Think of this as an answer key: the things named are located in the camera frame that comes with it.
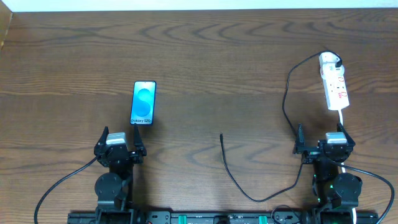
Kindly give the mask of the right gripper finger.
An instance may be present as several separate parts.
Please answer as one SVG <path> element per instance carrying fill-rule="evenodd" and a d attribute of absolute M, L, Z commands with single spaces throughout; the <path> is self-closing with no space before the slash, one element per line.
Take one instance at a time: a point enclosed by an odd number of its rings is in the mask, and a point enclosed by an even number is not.
<path fill-rule="evenodd" d="M 350 145 L 350 146 L 354 146 L 354 145 L 355 145 L 354 140 L 353 140 L 352 137 L 347 133 L 347 131 L 345 130 L 345 127 L 344 127 L 341 123 L 338 123 L 338 124 L 337 124 L 337 131 L 338 131 L 338 132 L 342 132 L 342 133 L 345 135 L 345 138 L 347 139 L 347 144 L 348 144 L 348 145 Z"/>
<path fill-rule="evenodd" d="M 297 134 L 296 134 L 296 140 L 295 140 L 295 148 L 301 149 L 303 147 L 305 147 L 305 138 L 304 138 L 304 133 L 303 133 L 303 126 L 301 123 L 299 123 L 298 129 L 297 129 Z"/>

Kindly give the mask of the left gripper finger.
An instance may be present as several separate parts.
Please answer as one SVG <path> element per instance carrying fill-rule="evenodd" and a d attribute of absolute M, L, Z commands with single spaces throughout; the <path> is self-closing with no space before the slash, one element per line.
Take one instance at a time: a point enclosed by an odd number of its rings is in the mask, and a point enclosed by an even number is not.
<path fill-rule="evenodd" d="M 134 125 L 134 147 L 142 156 L 147 155 L 146 147 L 142 141 L 137 124 Z"/>
<path fill-rule="evenodd" d="M 107 126 L 104 127 L 103 132 L 98 140 L 98 145 L 105 145 L 106 139 L 109 134 L 109 128 Z"/>

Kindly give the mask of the blue screen Galaxy smartphone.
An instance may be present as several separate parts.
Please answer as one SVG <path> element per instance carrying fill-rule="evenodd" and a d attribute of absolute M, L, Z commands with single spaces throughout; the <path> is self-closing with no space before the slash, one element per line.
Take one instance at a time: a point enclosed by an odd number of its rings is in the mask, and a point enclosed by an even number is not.
<path fill-rule="evenodd" d="M 136 81 L 134 83 L 130 123 L 152 125 L 154 120 L 155 81 Z"/>

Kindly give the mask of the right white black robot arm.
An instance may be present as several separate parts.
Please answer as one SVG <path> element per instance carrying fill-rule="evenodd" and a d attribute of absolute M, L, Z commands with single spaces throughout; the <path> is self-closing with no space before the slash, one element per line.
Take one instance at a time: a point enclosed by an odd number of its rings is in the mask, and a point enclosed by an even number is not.
<path fill-rule="evenodd" d="M 326 133 L 325 139 L 310 147 L 305 143 L 303 126 L 298 125 L 294 153 L 302 156 L 302 163 L 313 166 L 312 189 L 318 205 L 302 215 L 303 223 L 349 223 L 358 221 L 363 181 L 360 177 L 340 171 L 356 143 L 342 124 L 337 131 Z"/>

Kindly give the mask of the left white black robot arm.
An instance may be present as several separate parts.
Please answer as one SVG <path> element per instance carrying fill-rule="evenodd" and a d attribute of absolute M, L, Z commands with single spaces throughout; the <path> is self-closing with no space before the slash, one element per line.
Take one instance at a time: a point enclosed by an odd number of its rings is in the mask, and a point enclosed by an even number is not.
<path fill-rule="evenodd" d="M 142 164 L 147 155 L 137 125 L 133 130 L 130 150 L 125 133 L 109 132 L 107 127 L 94 147 L 96 160 L 109 169 L 95 183 L 98 196 L 95 223 L 145 223 L 142 211 L 132 202 L 133 167 Z"/>

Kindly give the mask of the white charger plug adapter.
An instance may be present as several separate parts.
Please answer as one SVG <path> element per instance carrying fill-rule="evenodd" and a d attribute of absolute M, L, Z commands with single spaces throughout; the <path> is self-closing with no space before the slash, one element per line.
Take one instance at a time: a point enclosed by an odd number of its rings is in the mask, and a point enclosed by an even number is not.
<path fill-rule="evenodd" d="M 323 63 L 320 65 L 320 75 L 324 80 L 329 80 L 344 75 L 344 66 L 336 67 L 335 63 Z"/>

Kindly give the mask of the white power strip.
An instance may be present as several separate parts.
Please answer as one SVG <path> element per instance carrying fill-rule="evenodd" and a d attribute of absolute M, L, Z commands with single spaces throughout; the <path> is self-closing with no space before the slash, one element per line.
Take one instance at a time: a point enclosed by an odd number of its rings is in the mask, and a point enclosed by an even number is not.
<path fill-rule="evenodd" d="M 336 67 L 342 66 L 342 60 L 332 52 L 323 52 L 319 56 L 319 64 L 335 63 Z M 326 104 L 329 110 L 338 111 L 349 106 L 348 91 L 345 76 L 323 81 Z"/>

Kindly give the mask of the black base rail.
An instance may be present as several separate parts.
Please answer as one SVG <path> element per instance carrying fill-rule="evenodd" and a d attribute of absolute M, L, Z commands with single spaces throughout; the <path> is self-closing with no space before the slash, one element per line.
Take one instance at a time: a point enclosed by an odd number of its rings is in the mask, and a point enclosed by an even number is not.
<path fill-rule="evenodd" d="M 151 212 L 96 212 L 70 213 L 67 224 L 137 223 L 137 224 L 296 224 L 296 223 L 353 223 L 349 213 L 323 212 L 319 220 L 308 214 L 277 210 L 267 213 L 174 213 Z"/>

